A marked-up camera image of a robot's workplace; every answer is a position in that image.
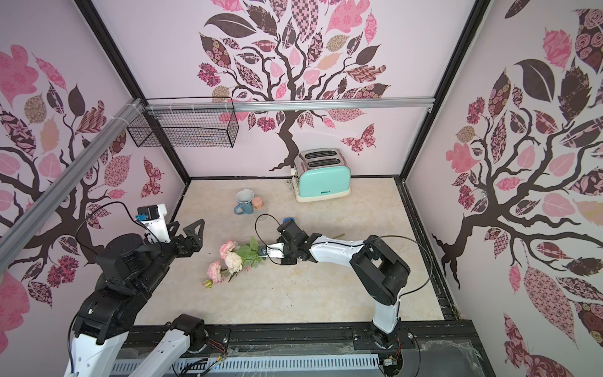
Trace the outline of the pink flower bouquet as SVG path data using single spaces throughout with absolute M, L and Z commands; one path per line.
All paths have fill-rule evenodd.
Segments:
M 359 250 L 358 246 L 352 243 L 339 243 L 328 237 L 318 237 L 316 240 L 309 240 L 309 243 L 315 263 L 333 263 L 349 267 L 353 254 Z M 259 267 L 265 260 L 257 253 L 258 247 L 262 245 L 266 244 L 261 244 L 255 238 L 241 246 L 233 240 L 221 245 L 219 259 L 207 268 L 207 279 L 203 286 L 211 288 L 215 284 L 229 282 L 240 273 Z

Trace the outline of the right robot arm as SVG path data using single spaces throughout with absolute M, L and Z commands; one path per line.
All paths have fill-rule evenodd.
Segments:
M 383 349 L 397 343 L 400 297 L 411 268 L 385 241 L 376 235 L 360 241 L 308 235 L 293 220 L 281 224 L 278 232 L 277 242 L 264 247 L 267 258 L 282 265 L 314 262 L 349 267 L 375 302 L 370 337 Z

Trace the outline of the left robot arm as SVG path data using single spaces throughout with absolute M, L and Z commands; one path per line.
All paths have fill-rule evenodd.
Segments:
M 147 243 L 127 233 L 110 241 L 97 257 L 102 273 L 68 330 L 67 376 L 108 376 L 139 312 L 178 258 L 189 258 L 203 246 L 205 221 L 164 228 L 168 239 Z

